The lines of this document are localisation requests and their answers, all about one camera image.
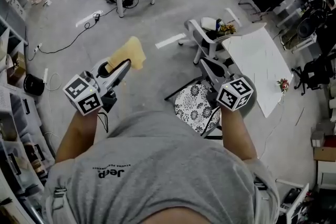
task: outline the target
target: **small flower decoration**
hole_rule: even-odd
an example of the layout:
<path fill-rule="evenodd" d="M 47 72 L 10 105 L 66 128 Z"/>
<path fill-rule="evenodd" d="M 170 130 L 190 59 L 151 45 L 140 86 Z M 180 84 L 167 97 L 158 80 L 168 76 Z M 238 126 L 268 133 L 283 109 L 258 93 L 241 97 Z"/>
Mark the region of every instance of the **small flower decoration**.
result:
<path fill-rule="evenodd" d="M 204 117 L 204 118 L 209 118 L 210 116 L 211 116 L 211 114 L 212 114 L 212 109 L 211 109 L 211 107 L 210 106 L 206 106 L 204 109 L 203 109 L 203 112 L 202 112 L 202 116 Z"/>
<path fill-rule="evenodd" d="M 277 81 L 277 83 L 279 84 L 282 93 L 285 93 L 288 91 L 289 83 L 287 79 L 280 79 Z"/>

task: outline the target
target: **gray floor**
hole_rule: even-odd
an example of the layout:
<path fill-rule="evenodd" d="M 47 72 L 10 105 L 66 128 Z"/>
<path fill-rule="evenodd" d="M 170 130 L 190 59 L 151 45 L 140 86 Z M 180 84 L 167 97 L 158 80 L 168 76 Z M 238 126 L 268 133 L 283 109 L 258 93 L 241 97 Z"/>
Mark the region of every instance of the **gray floor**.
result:
<path fill-rule="evenodd" d="M 29 57 L 33 49 L 43 43 L 42 50 L 53 51 L 68 44 L 81 32 L 86 22 L 93 24 L 91 15 L 102 10 L 108 12 L 114 5 L 104 0 L 51 0 L 48 7 L 33 6 L 28 16 Z M 176 42 L 157 49 L 155 44 L 179 33 L 186 32 L 183 23 L 187 19 L 204 15 L 221 17 L 225 7 L 231 8 L 242 20 L 249 22 L 246 11 L 238 5 L 239 0 L 140 0 L 134 9 L 127 9 L 124 18 L 115 11 L 101 18 L 98 24 L 82 34 L 68 49 L 57 54 L 37 53 L 28 63 L 28 70 L 36 76 L 60 74 L 62 85 L 77 73 L 90 70 L 98 60 L 108 57 L 124 44 L 130 36 L 137 36 L 147 60 L 140 71 L 131 70 L 117 89 L 117 105 L 109 113 L 109 125 L 113 128 L 130 113 L 142 110 L 165 110 L 173 113 L 171 103 L 163 98 L 198 76 L 200 71 L 193 65 L 195 47 L 179 46 Z M 279 29 L 270 17 L 266 18 L 270 35 L 276 36 Z M 275 41 L 288 66 L 303 65 L 311 58 L 309 51 L 293 55 L 283 51 L 278 37 Z M 58 84 L 53 79 L 51 88 Z M 305 96 L 294 90 L 295 80 L 269 118 L 265 118 L 256 105 L 245 118 L 245 123 L 256 145 L 258 155 L 276 177 L 298 183 L 314 182 L 314 162 L 310 146 L 310 129 L 326 114 L 325 97 L 322 91 L 308 91 Z M 43 94 L 39 108 L 46 131 L 53 131 L 51 143 L 56 149 L 65 133 L 75 109 L 62 90 Z M 99 123 L 98 140 L 105 137 Z"/>

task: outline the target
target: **cardboard box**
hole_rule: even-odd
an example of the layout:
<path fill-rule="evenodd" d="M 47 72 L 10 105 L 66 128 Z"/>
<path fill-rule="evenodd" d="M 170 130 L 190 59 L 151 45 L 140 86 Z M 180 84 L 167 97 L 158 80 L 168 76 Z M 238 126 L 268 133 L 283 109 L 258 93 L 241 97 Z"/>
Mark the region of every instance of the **cardboard box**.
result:
<path fill-rule="evenodd" d="M 26 72 L 25 56 L 21 52 L 17 52 L 12 57 L 14 66 L 8 69 L 8 83 L 14 85 Z"/>
<path fill-rule="evenodd" d="M 327 136 L 323 147 L 314 148 L 314 160 L 324 162 L 336 162 L 336 137 Z"/>
<path fill-rule="evenodd" d="M 336 147 L 315 147 L 314 160 L 324 162 L 336 162 Z"/>

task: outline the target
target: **white office chair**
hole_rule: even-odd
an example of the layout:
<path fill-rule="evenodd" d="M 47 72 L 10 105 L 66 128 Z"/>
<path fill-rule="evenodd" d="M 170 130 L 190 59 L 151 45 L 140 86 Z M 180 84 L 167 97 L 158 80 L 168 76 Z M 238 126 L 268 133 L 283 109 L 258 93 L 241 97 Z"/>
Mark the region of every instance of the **white office chair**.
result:
<path fill-rule="evenodd" d="M 221 118 L 220 109 L 219 107 L 212 108 L 207 95 L 210 90 L 217 96 L 218 89 L 215 89 L 214 84 L 224 82 L 231 74 L 224 64 L 209 58 L 201 58 L 199 68 L 202 76 L 191 80 L 168 95 L 164 100 L 168 101 L 178 94 L 174 101 L 176 116 L 199 133 L 201 137 L 213 140 L 222 139 L 222 136 L 208 136 L 215 128 L 221 130 L 222 127 L 219 122 Z M 247 76 L 243 74 L 237 75 L 243 77 L 253 88 L 253 94 L 247 104 L 239 109 L 242 117 L 245 117 L 257 101 L 257 90 Z"/>
<path fill-rule="evenodd" d="M 216 57 L 216 48 L 217 45 L 222 46 L 222 41 L 231 37 L 231 36 L 243 36 L 250 34 L 254 31 L 257 31 L 261 28 L 263 28 L 266 23 L 255 23 L 255 24 L 249 24 L 248 26 L 243 27 L 241 25 L 240 20 L 237 18 L 237 16 L 233 13 L 233 11 L 229 8 L 225 9 L 228 13 L 231 15 L 231 20 L 228 20 L 228 17 L 222 17 L 224 23 L 226 24 L 233 24 L 237 32 L 233 35 L 226 35 L 223 37 L 216 38 L 214 40 L 211 40 L 205 33 L 205 30 L 198 24 L 198 22 L 195 19 L 188 20 L 185 22 L 185 27 L 188 30 L 188 37 L 180 39 L 178 41 L 179 45 L 198 45 L 198 50 L 194 59 L 194 64 L 198 64 L 198 61 L 200 60 L 200 57 L 202 53 L 209 57 L 209 58 L 217 58 Z M 209 43 L 209 50 L 202 47 L 202 40 L 205 40 L 207 43 Z"/>

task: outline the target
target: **black and white floral cushion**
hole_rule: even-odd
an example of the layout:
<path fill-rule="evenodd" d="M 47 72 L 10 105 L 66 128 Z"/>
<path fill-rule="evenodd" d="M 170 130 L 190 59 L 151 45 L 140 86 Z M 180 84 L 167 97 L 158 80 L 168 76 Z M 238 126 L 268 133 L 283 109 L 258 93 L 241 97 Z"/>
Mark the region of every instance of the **black and white floral cushion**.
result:
<path fill-rule="evenodd" d="M 210 116 L 213 113 L 206 100 L 207 87 L 202 84 L 188 86 L 183 89 L 175 100 L 175 114 L 191 126 L 197 133 L 202 134 Z M 220 110 L 212 117 L 207 131 L 219 121 Z"/>

